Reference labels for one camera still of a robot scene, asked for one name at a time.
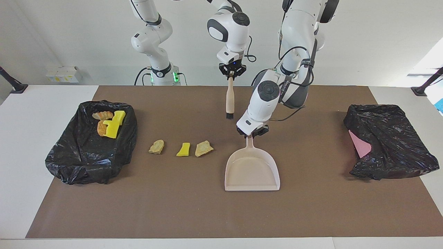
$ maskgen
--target pink dustpan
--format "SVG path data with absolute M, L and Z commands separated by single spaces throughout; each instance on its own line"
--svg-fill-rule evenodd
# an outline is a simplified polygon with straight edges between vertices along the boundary
M 272 156 L 254 147 L 251 136 L 246 147 L 234 152 L 228 159 L 225 172 L 226 191 L 277 191 L 280 176 Z

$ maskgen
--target black cable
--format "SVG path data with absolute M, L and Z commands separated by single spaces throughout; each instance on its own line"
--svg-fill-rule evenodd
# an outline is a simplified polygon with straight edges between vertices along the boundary
M 251 86 L 254 85 L 254 81 L 257 79 L 258 75 L 259 75 L 260 73 L 266 71 L 266 70 L 268 70 L 268 69 L 263 69 L 262 71 L 260 71 L 260 72 L 257 73 L 257 75 L 256 75 L 256 76 L 254 77 L 254 79 L 252 80 Z
M 144 77 L 145 77 L 145 75 L 149 75 L 149 76 L 151 76 L 151 74 L 150 73 L 146 73 L 146 74 L 143 74 L 142 75 L 142 77 L 141 77 L 141 83 L 144 85 Z
M 138 12 L 136 5 L 134 4 L 133 0 L 131 0 L 132 6 L 134 7 L 134 9 L 136 10 L 137 14 L 139 15 L 140 19 L 142 19 L 142 21 L 146 22 L 143 17 L 141 17 L 140 13 Z
M 308 71 L 311 73 L 312 79 L 311 82 L 309 82 L 308 86 L 310 86 L 314 82 L 314 72 L 312 71 L 312 67 L 309 66 Z
M 285 121 L 285 120 L 287 120 L 288 118 L 292 117 L 294 114 L 296 114 L 298 111 L 300 111 L 300 110 L 303 109 L 303 108 L 304 108 L 304 106 L 298 108 L 295 112 L 293 112 L 291 115 L 287 116 L 287 117 L 284 118 L 284 119 L 275 119 L 275 118 L 271 118 L 271 119 L 269 119 L 269 121 L 277 121 L 277 122 Z
M 432 84 L 430 84 L 430 86 L 431 85 L 435 85 L 435 84 L 437 84 L 438 82 L 440 82 L 440 81 L 442 81 L 443 80 L 443 78 L 442 79 L 439 79 L 438 81 L 436 81 L 436 82 L 434 82 L 434 83 L 432 83 Z
M 251 39 L 251 42 L 249 43 L 248 51 L 246 52 L 245 57 L 248 59 L 249 62 L 254 63 L 257 61 L 257 57 L 255 55 L 249 54 L 249 49 L 251 48 L 252 45 L 252 36 L 249 36 L 249 38 Z
M 303 47 L 303 46 L 295 46 L 295 47 L 291 47 L 288 51 L 286 51 L 286 53 L 284 53 L 284 55 L 280 58 L 279 57 L 279 61 L 278 61 L 278 63 L 276 64 L 276 66 L 274 67 L 274 69 L 276 69 L 277 68 L 277 66 L 278 66 L 278 64 L 280 64 L 280 62 L 284 59 L 284 57 L 289 53 L 289 52 L 291 52 L 293 49 L 296 49 L 296 48 L 301 48 L 301 49 L 303 49 L 303 50 L 305 50 L 306 51 L 306 53 L 309 55 L 309 51 L 305 48 L 305 47 Z
M 177 73 L 177 75 L 183 75 L 183 77 L 185 78 L 185 84 L 188 85 L 188 81 L 186 80 L 186 75 L 184 73 Z
M 278 46 L 278 58 L 280 59 L 280 51 L 281 51 L 281 41 L 283 40 L 283 33 L 281 32 L 281 29 L 283 27 L 283 22 L 284 22 L 284 18 L 286 16 L 287 11 L 283 12 L 283 18 L 281 20 L 281 25 L 280 25 L 280 36 L 279 36 L 279 46 Z
M 136 80 L 134 81 L 134 86 L 137 85 L 137 80 L 138 80 L 138 77 L 140 76 L 141 72 L 143 72 L 143 71 L 145 71 L 146 69 L 149 69 L 149 68 L 150 67 L 144 67 L 142 70 L 140 70 L 140 72 L 137 74 Z

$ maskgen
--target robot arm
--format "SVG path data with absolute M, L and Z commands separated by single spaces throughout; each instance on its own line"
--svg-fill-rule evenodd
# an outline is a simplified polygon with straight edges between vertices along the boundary
M 249 42 L 249 17 L 242 12 L 240 6 L 232 0 L 207 0 L 217 8 L 217 13 L 207 22 L 209 35 L 225 46 L 217 53 L 221 61 L 220 70 L 228 76 L 240 76 L 246 71 L 241 64 Z
M 176 76 L 178 68 L 169 62 L 167 52 L 159 47 L 171 36 L 171 24 L 162 19 L 157 12 L 154 0 L 130 0 L 130 2 L 134 15 L 146 23 L 146 26 L 131 38 L 131 43 L 137 52 L 149 57 L 153 83 L 164 86 L 180 84 Z
M 329 22 L 339 0 L 284 0 L 285 18 L 280 32 L 281 45 L 289 51 L 284 57 L 279 72 L 264 70 L 259 73 L 248 109 L 237 122 L 237 130 L 243 135 L 262 135 L 268 131 L 267 122 L 277 103 L 291 109 L 300 109 L 307 98 L 309 85 L 314 80 L 314 60 L 319 47 L 318 22 Z M 275 89 L 278 96 L 271 101 L 262 98 L 264 93 Z

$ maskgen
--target pink paper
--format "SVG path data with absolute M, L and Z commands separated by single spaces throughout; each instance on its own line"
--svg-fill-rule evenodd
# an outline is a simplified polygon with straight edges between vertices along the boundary
M 350 130 L 349 134 L 351 135 L 352 142 L 354 143 L 355 149 L 357 150 L 358 156 L 360 158 L 364 157 L 369 152 L 371 152 L 372 149 L 371 144 L 361 140 L 356 135 L 354 135 L 354 133 L 352 133 Z

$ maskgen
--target sponge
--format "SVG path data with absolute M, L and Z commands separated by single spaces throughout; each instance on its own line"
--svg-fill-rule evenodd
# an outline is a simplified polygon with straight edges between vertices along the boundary
M 191 146 L 190 143 L 183 143 L 182 148 L 177 153 L 177 156 L 189 156 L 189 147 Z
M 103 124 L 107 125 L 106 134 L 104 136 L 110 138 L 117 138 L 118 128 L 123 124 L 123 119 L 126 116 L 124 111 L 115 111 L 112 120 L 104 120 Z

